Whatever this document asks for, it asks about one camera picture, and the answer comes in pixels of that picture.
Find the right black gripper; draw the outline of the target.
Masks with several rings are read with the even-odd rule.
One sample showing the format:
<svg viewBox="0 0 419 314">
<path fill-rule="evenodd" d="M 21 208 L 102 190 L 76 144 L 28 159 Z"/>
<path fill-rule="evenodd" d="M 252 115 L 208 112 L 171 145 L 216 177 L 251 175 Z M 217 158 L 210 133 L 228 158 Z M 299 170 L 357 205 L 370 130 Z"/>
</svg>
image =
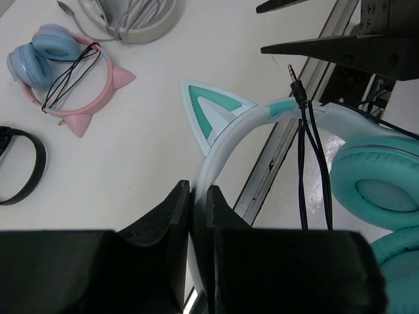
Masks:
<svg viewBox="0 0 419 314">
<path fill-rule="evenodd" d="M 326 4 L 340 12 L 338 1 L 265 1 L 257 14 L 302 4 Z M 322 37 L 261 48 L 263 54 L 300 55 L 372 73 L 392 80 L 418 78 L 418 0 L 362 0 L 360 22 L 351 36 Z"/>
</svg>

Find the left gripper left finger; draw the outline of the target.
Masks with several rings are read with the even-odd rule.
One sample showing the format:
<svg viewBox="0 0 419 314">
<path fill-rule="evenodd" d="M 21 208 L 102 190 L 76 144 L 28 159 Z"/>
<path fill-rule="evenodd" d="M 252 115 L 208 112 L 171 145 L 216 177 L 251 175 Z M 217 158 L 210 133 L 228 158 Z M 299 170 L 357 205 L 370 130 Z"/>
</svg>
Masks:
<svg viewBox="0 0 419 314">
<path fill-rule="evenodd" d="M 190 185 L 121 231 L 1 233 L 2 313 L 180 313 Z"/>
</svg>

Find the teal cat-ear headphones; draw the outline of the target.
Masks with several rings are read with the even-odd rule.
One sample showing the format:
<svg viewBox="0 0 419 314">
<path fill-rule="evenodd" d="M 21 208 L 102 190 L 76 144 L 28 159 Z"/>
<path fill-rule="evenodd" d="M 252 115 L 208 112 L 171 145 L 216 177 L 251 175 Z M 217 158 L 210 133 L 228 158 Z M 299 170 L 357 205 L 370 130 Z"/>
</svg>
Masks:
<svg viewBox="0 0 419 314">
<path fill-rule="evenodd" d="M 292 97 L 259 105 L 227 90 L 184 80 L 184 110 L 204 161 L 194 184 L 189 267 L 199 291 L 208 290 L 204 208 L 207 192 L 232 151 L 254 129 L 284 118 L 344 141 L 331 164 L 331 191 L 355 217 L 386 229 L 372 247 L 387 282 L 389 313 L 418 312 L 418 136 L 362 111 L 314 102 L 303 109 Z"/>
</svg>

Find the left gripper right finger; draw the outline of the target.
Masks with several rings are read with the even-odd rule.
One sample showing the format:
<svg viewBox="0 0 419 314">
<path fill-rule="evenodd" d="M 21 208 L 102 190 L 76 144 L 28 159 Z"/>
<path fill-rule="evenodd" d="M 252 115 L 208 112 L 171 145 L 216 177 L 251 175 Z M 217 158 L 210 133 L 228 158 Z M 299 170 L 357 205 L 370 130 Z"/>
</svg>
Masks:
<svg viewBox="0 0 419 314">
<path fill-rule="evenodd" d="M 371 246 L 351 231 L 252 228 L 208 190 L 211 313 L 385 313 Z"/>
</svg>

